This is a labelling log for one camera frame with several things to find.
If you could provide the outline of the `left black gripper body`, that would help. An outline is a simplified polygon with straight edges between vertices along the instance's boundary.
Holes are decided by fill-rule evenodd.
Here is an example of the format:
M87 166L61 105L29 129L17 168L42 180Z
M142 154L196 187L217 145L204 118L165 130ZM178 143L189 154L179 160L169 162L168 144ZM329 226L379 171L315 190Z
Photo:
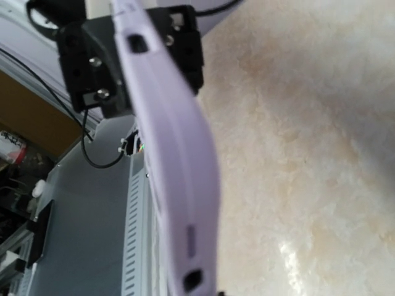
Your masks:
M201 34L191 5L147 9L169 54L195 94L204 84ZM78 21L57 34L59 63L77 113L99 107L105 118L133 114L114 41L111 16Z

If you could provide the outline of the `lavender phone case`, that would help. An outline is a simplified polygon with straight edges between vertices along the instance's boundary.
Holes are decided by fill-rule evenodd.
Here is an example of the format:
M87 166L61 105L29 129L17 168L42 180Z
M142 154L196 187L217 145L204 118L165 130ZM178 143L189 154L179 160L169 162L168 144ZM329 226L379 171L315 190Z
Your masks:
M198 102L139 1L113 1L115 43L144 144L172 295L217 293L220 177Z

